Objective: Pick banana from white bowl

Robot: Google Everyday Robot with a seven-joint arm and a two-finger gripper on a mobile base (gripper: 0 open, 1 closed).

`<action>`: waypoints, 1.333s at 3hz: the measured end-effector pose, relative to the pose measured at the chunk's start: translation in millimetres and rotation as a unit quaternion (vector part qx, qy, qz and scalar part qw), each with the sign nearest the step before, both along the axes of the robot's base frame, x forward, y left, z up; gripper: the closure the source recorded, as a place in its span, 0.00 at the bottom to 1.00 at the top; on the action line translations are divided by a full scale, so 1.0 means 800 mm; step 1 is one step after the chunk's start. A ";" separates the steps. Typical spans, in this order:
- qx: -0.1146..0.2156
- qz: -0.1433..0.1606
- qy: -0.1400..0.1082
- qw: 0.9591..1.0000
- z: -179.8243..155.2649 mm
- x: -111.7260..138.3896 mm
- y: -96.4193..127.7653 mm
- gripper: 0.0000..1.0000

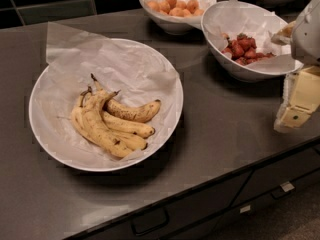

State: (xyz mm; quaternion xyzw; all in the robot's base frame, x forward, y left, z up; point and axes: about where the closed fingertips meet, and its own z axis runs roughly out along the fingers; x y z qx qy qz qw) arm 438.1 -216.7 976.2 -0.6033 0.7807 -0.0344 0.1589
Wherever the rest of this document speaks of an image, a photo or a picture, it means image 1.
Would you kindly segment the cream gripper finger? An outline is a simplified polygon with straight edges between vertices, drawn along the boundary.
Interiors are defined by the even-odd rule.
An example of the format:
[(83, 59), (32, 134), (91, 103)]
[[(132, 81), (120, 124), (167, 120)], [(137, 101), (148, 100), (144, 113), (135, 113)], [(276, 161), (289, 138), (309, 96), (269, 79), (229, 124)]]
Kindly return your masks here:
[(273, 34), (271, 37), (271, 42), (277, 45), (289, 45), (295, 24), (296, 22), (292, 21), (280, 29), (277, 33)]
[(274, 129), (288, 133), (302, 127), (320, 106), (320, 67), (304, 66), (285, 77), (283, 103), (280, 105)]

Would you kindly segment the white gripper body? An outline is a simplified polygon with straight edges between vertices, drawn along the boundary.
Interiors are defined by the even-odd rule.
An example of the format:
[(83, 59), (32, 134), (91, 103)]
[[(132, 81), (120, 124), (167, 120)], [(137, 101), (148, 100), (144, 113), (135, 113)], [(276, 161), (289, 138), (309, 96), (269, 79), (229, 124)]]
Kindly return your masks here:
[(291, 55), (306, 65), (320, 65), (320, 0), (311, 0), (296, 18)]

